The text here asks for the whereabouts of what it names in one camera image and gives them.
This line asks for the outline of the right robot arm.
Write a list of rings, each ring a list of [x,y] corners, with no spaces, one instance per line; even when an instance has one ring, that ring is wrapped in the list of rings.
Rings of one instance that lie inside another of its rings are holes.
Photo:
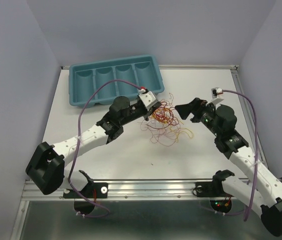
[[[264,227],[275,237],[282,236],[282,182],[256,157],[248,142],[236,131],[237,117],[227,105],[195,98],[187,104],[175,106],[181,119],[193,115],[191,122],[202,123],[214,136],[216,148],[236,165],[256,188],[239,180],[230,170],[219,170],[210,182],[198,182],[197,197],[231,195],[251,206]]]

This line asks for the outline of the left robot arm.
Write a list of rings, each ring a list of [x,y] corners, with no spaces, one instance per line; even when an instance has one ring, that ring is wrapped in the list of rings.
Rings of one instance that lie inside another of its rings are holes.
[[[87,197],[92,193],[92,179],[83,170],[74,170],[77,158],[116,140],[124,132],[124,125],[139,118],[148,120],[160,106],[150,93],[139,94],[134,104],[125,96],[116,97],[108,112],[88,130],[58,143],[40,143],[25,172],[44,195],[73,189]]]

